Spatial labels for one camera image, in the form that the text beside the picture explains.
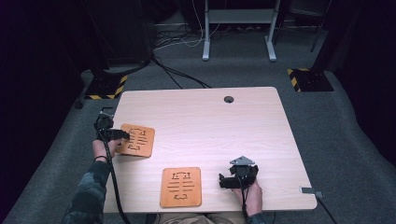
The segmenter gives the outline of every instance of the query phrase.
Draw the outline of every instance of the camouflage sleeve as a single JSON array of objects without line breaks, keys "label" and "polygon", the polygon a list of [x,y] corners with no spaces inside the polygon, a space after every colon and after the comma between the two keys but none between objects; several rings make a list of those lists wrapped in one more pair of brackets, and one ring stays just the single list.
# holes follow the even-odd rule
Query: camouflage sleeve
[{"label": "camouflage sleeve", "polygon": [[258,214],[255,214],[247,218],[247,224],[265,224],[265,223],[268,222],[266,221],[266,216],[264,212],[260,212]]},{"label": "camouflage sleeve", "polygon": [[110,169],[107,163],[96,161],[78,184],[73,201],[62,223],[103,223],[106,182]]}]

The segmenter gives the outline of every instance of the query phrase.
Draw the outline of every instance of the orange coaster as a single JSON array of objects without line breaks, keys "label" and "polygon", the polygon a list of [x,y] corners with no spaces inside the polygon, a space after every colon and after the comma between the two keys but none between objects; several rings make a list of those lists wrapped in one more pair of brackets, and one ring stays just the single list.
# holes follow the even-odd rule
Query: orange coaster
[{"label": "orange coaster", "polygon": [[133,156],[150,157],[154,143],[154,129],[133,124],[122,124],[121,129],[130,135],[123,139],[116,152]]},{"label": "orange coaster", "polygon": [[198,167],[163,170],[161,207],[198,206],[202,202],[201,170]]}]

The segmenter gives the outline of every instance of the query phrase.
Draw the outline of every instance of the gray carpet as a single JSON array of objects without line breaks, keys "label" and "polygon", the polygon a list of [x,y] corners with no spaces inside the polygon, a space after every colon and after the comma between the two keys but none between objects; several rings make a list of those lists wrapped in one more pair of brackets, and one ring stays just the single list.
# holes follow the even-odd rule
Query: gray carpet
[{"label": "gray carpet", "polygon": [[[272,86],[277,88],[312,186],[323,191],[323,202],[338,223],[396,223],[396,168],[383,159],[358,126],[353,107],[331,72],[332,92],[295,92],[288,68],[310,67],[318,54],[310,53],[314,35],[285,30],[276,45],[277,62],[270,63],[263,34],[224,35],[212,41],[210,61],[202,61],[203,42],[154,51],[163,63],[213,88]],[[89,85],[92,75],[83,73]],[[186,89],[201,88],[175,77]],[[178,89],[154,63],[128,76],[125,91]],[[84,100],[70,113],[29,185],[4,223],[58,223],[78,181],[92,163],[92,127],[103,106],[116,100]],[[146,215],[128,214],[133,223]],[[105,223],[121,223],[106,214]],[[276,212],[275,223],[332,223],[322,206],[312,211]]]}]

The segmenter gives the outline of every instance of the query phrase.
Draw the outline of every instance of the hand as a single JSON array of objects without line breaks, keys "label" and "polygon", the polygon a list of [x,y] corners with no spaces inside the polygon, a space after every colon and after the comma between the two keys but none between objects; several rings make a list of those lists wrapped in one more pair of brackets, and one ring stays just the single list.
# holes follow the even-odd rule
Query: hand
[{"label": "hand", "polygon": [[[111,140],[108,142],[108,149],[110,149],[111,158],[114,158],[116,155],[116,146],[121,143],[122,139]],[[105,144],[100,140],[94,140],[92,142],[92,151],[93,157],[96,158],[98,156],[104,156],[107,158]],[[97,161],[105,161],[107,160],[103,157],[96,159]]]},{"label": "hand", "polygon": [[[239,199],[239,202],[242,204],[242,191],[241,189],[232,189],[235,193],[235,196]],[[257,179],[254,183],[249,187],[249,189],[245,189],[245,195],[247,194],[247,215],[249,217],[258,214],[262,211],[262,187],[257,183]]]}]

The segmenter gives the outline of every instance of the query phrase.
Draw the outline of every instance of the table top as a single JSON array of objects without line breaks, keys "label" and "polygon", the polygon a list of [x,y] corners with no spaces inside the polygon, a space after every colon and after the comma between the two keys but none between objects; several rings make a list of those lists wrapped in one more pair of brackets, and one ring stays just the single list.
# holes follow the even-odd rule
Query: table top
[{"label": "table top", "polygon": [[[233,97],[226,103],[224,97]],[[113,159],[124,212],[241,211],[219,174],[230,174],[230,161],[242,155],[256,162],[262,210],[314,209],[314,195],[277,90],[272,87],[126,91],[114,116],[114,128],[135,124],[155,129],[149,158]],[[160,207],[163,169],[199,167],[202,204]],[[111,177],[106,213],[118,212]]]}]

